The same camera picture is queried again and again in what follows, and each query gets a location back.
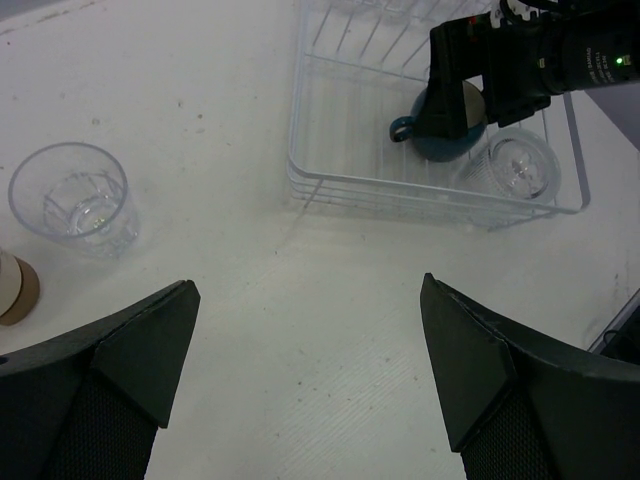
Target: dark blue mug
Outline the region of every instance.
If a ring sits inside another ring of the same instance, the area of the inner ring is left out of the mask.
[[[478,143],[486,130],[484,117],[484,99],[482,93],[473,84],[464,82],[464,98],[467,106],[467,123],[469,131],[466,137],[449,140],[436,137],[417,137],[413,132],[416,117],[422,110],[427,91],[423,90],[411,109],[411,115],[394,120],[389,127],[389,135],[393,142],[411,140],[416,152],[430,162],[451,162],[466,154]]]

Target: glass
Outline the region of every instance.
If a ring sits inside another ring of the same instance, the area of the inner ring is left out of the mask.
[[[464,190],[543,204],[553,201],[560,183],[560,165],[551,147],[521,128],[505,128],[491,137],[458,180]]]
[[[24,160],[9,206],[33,233],[93,256],[118,257],[138,235],[122,166],[86,143],[50,145]]]

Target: metal rack wire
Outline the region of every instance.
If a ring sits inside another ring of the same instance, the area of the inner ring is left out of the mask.
[[[435,164],[388,139],[390,122],[406,115],[426,87],[430,29],[486,11],[488,3],[303,0],[288,162],[294,197],[489,228],[586,208],[589,186],[570,95],[519,125],[560,159],[563,184],[549,205],[460,189],[456,178],[482,141],[454,162]],[[496,131],[490,126],[486,140]]]

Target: tan cup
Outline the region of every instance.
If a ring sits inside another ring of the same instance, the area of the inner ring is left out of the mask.
[[[0,250],[0,325],[25,318],[40,297],[40,281],[24,260]]]

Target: white wire basket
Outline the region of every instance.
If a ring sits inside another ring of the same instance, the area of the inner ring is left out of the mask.
[[[498,128],[490,125],[467,155],[426,162],[389,125],[409,114],[426,88],[429,31],[482,13],[490,0],[302,0],[288,174],[293,196],[386,214],[501,228],[590,202],[571,95],[516,127],[556,153],[562,185],[548,204],[456,189],[459,172]]]

